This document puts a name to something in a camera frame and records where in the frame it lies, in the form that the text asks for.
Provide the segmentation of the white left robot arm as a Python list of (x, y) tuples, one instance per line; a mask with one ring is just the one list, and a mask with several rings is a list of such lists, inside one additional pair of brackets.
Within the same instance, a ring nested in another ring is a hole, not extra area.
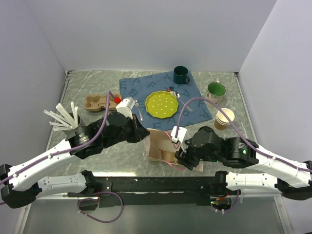
[(136, 115), (126, 117), (117, 111), (79, 127), (72, 137), (63, 139), (55, 147), (25, 163), (1, 165), (2, 203), (16, 209), (48, 195), (75, 193), (91, 196), (99, 188), (92, 172), (85, 170), (70, 176), (49, 176), (49, 173), (62, 165), (97, 155), (120, 142), (138, 143), (149, 134)]

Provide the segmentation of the brown pulp cup carrier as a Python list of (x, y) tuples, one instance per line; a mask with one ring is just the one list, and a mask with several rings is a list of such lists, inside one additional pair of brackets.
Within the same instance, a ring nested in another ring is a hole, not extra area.
[[(113, 94), (114, 97), (109, 95), (109, 111), (115, 111), (116, 106), (121, 102), (122, 98), (120, 94)], [(99, 112), (101, 110), (106, 109), (106, 99), (107, 96), (100, 95), (100, 94), (92, 94), (88, 95), (84, 99), (84, 108), (86, 111), (89, 112)]]

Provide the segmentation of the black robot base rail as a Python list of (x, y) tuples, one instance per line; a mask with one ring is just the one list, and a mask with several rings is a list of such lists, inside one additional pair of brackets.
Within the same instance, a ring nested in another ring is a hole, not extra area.
[(226, 188), (225, 176), (96, 177), (96, 186), (69, 197), (99, 198), (99, 207), (195, 204), (209, 206), (211, 197), (240, 195)]

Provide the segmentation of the brown paper coffee cup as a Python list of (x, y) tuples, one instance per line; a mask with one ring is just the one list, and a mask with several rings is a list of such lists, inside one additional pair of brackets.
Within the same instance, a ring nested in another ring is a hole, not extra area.
[(161, 159), (169, 163), (176, 163), (175, 152), (160, 150)]

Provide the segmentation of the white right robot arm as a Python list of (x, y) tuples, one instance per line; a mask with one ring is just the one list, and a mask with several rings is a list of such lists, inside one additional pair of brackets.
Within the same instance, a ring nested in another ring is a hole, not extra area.
[(233, 169), (256, 170), (240, 174), (218, 171), (213, 188), (218, 194), (245, 190), (281, 194), (292, 200), (312, 196), (312, 163), (297, 162), (276, 155), (257, 143), (240, 137), (222, 138), (212, 128), (201, 127), (193, 136), (183, 127), (174, 127), (171, 141), (180, 145), (175, 157), (192, 170), (199, 162), (219, 162)]

